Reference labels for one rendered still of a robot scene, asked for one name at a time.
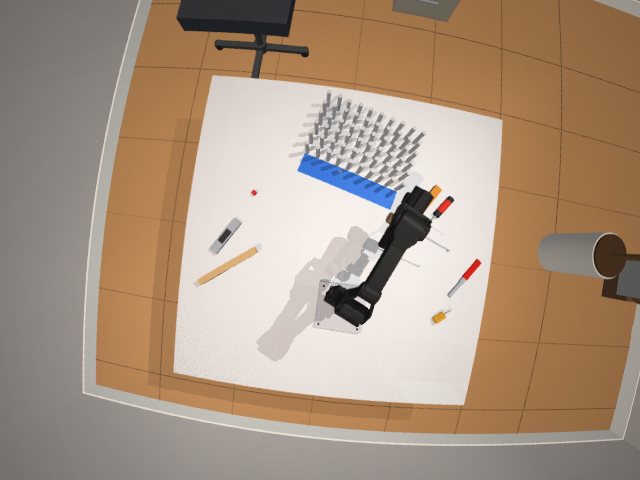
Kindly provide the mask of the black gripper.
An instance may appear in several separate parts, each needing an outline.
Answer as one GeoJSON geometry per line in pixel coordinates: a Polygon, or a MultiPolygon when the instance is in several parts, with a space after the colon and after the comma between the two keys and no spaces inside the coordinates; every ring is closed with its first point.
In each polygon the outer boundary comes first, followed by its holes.
{"type": "MultiPolygon", "coordinates": [[[[401,201],[401,204],[407,200],[407,198],[409,197],[409,195],[410,195],[410,194],[411,194],[411,192],[406,192],[406,194],[404,195],[404,197],[403,197],[403,199],[402,199],[402,201],[401,201]]],[[[401,206],[401,204],[400,204],[400,206],[401,206]]],[[[391,222],[391,223],[392,223],[392,222],[391,222]]],[[[390,223],[390,225],[386,228],[386,230],[385,230],[384,234],[382,235],[381,239],[380,239],[380,240],[379,240],[379,242],[378,242],[378,247],[380,247],[380,248],[382,248],[382,249],[385,249],[386,245],[387,245],[387,244],[388,244],[388,242],[389,242],[389,236],[388,236],[388,235],[389,235],[389,230],[390,230],[390,229],[391,229],[391,227],[392,227],[392,224],[391,224],[391,223],[390,223]]]]}

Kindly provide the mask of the brown wooden tool handle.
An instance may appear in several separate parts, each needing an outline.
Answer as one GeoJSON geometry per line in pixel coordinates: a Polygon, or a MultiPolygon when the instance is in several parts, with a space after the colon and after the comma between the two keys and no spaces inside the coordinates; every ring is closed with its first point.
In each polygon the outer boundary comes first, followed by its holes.
{"type": "MultiPolygon", "coordinates": [[[[391,223],[391,221],[392,221],[392,217],[393,217],[393,215],[394,215],[394,213],[393,213],[393,212],[390,212],[390,213],[387,215],[387,217],[386,217],[386,219],[385,219],[385,222],[386,222],[386,223],[388,223],[388,224],[390,224],[390,223],[391,223]]],[[[447,250],[446,252],[450,251],[450,250],[448,250],[447,248],[445,248],[445,247],[441,246],[440,244],[436,243],[435,241],[431,240],[430,238],[426,237],[426,239],[430,240],[431,242],[433,242],[434,244],[436,244],[436,245],[440,246],[441,248],[443,248],[443,249],[447,250]]]]}

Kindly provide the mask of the red screwdriver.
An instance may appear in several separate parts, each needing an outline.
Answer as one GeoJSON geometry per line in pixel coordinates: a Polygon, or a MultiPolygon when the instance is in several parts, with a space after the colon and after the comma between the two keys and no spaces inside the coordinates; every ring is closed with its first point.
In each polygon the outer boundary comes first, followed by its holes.
{"type": "Polygon", "coordinates": [[[451,196],[448,196],[444,203],[441,204],[433,213],[434,217],[431,219],[431,221],[433,221],[435,218],[439,218],[446,211],[446,209],[452,205],[453,202],[454,199],[451,196]]]}

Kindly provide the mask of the orange flat bar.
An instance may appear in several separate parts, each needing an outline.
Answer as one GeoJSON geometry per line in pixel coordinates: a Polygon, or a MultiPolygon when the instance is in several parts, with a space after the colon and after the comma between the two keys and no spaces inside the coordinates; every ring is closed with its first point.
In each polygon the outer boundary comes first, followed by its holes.
{"type": "MultiPolygon", "coordinates": [[[[430,192],[429,192],[429,193],[431,193],[431,194],[432,194],[432,196],[436,198],[436,197],[441,193],[441,191],[442,191],[442,189],[441,189],[438,185],[435,185],[435,186],[433,186],[433,187],[432,187],[432,189],[430,190],[430,192]]],[[[435,201],[435,198],[431,201],[431,203],[432,203],[433,201],[435,201]]],[[[431,203],[430,203],[430,204],[431,204],[431,203]]],[[[429,205],[430,205],[430,204],[429,204],[429,205]]],[[[428,207],[429,207],[429,205],[428,205],[428,207]]],[[[427,207],[427,208],[428,208],[428,207],[427,207]]]]}

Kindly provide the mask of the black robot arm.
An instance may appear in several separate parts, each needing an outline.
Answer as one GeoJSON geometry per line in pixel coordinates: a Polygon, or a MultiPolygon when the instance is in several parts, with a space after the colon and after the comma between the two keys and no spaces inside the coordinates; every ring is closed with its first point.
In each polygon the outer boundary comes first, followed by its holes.
{"type": "Polygon", "coordinates": [[[424,214],[435,197],[415,186],[405,202],[399,205],[392,217],[389,242],[375,263],[372,272],[359,287],[346,289],[330,286],[324,301],[332,305],[334,313],[355,327],[363,325],[373,313],[381,298],[382,290],[400,263],[405,251],[422,242],[430,233],[432,221],[424,214]],[[403,214],[402,214],[403,213],[403,214]],[[331,288],[332,287],[332,288],[331,288]],[[370,309],[359,303],[356,297],[368,302],[370,309]]]}

